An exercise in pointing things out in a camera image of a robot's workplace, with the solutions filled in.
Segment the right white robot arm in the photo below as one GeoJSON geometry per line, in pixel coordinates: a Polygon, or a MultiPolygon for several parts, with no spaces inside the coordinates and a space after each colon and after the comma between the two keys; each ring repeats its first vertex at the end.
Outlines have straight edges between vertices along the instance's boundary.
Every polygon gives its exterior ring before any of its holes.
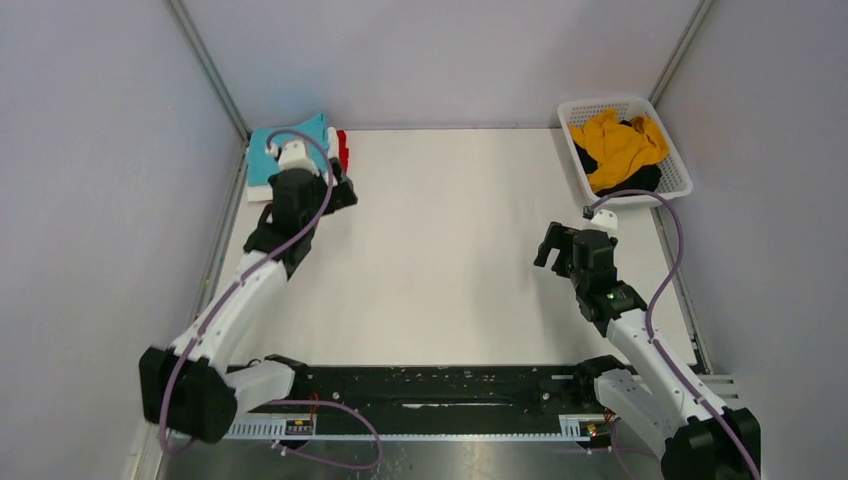
{"type": "Polygon", "coordinates": [[[666,479],[761,478],[758,420],[747,408],[731,408],[667,348],[650,305],[618,277],[616,245],[601,230],[553,222],[534,260],[571,282],[581,315],[629,362],[582,362],[575,402],[616,414],[652,450],[666,479]]]}

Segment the turquoise t-shirt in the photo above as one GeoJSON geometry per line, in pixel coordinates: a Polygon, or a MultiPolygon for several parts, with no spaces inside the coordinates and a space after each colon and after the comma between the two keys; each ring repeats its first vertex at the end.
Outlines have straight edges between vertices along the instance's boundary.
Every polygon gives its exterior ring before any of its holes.
{"type": "MultiPolygon", "coordinates": [[[[316,113],[300,123],[285,126],[285,129],[296,131],[315,141],[315,144],[304,141],[304,145],[307,148],[309,158],[318,161],[316,166],[321,172],[326,171],[326,164],[321,160],[319,151],[329,149],[327,128],[328,122],[324,112],[316,113]]],[[[277,161],[266,152],[266,143],[268,136],[280,129],[282,129],[282,126],[258,128],[252,132],[246,153],[246,179],[249,187],[267,186],[268,178],[279,171],[277,161]]]]}

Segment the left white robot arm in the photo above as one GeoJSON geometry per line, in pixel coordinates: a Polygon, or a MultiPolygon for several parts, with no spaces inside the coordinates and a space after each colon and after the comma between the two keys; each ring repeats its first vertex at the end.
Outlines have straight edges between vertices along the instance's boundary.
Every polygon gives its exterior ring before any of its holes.
{"type": "Polygon", "coordinates": [[[216,443],[240,413],[274,400],[296,411],[309,401],[311,387],[293,361],[271,355],[231,367],[230,360],[309,254],[318,220],[358,201],[339,160],[325,164],[326,175],[313,161],[296,160],[269,178],[272,200],[242,247],[230,285],[168,347],[142,354],[142,412],[161,432],[216,443]]]}

